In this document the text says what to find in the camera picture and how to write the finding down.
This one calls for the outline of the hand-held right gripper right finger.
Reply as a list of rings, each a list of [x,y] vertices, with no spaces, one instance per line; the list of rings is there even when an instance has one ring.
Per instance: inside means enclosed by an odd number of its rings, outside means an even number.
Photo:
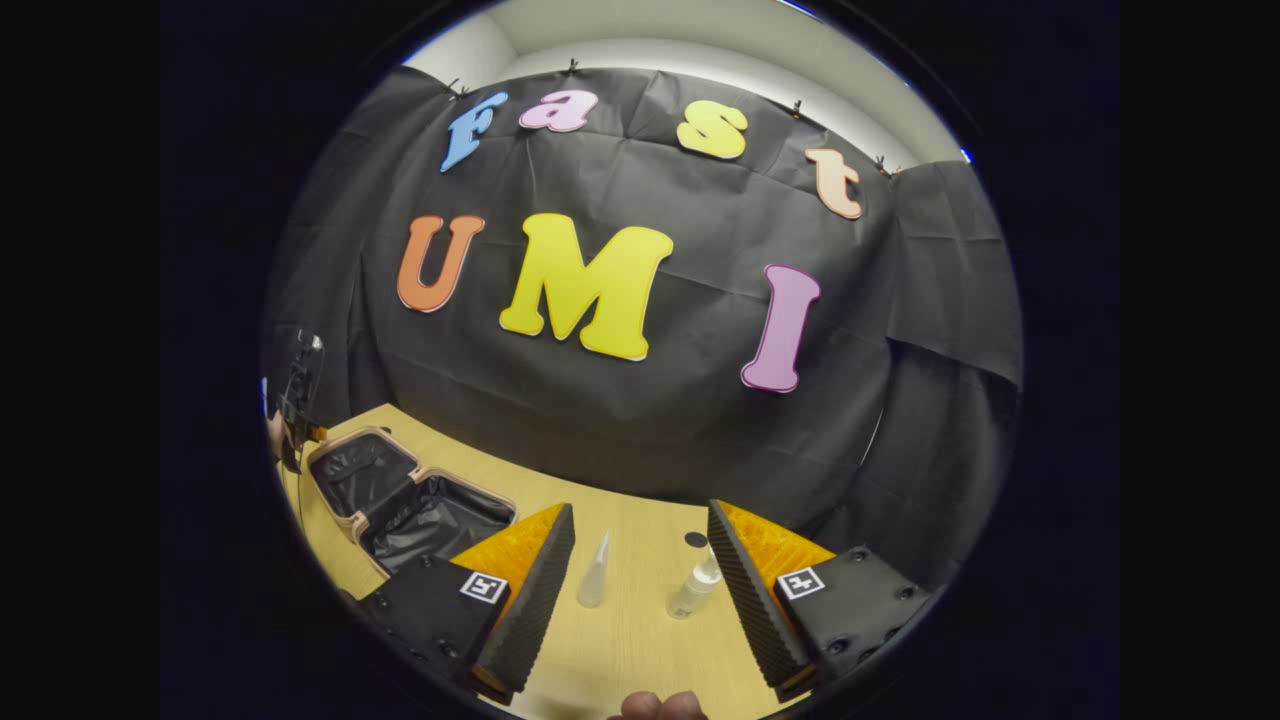
[[[934,602],[865,546],[833,552],[717,498],[707,537],[751,656],[781,702],[870,673]]]

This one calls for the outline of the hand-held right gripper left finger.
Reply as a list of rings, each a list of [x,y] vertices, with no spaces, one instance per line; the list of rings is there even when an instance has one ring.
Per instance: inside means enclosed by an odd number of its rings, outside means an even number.
[[[453,559],[428,555],[360,601],[364,625],[433,682],[509,705],[545,639],[576,543],[556,503]]]

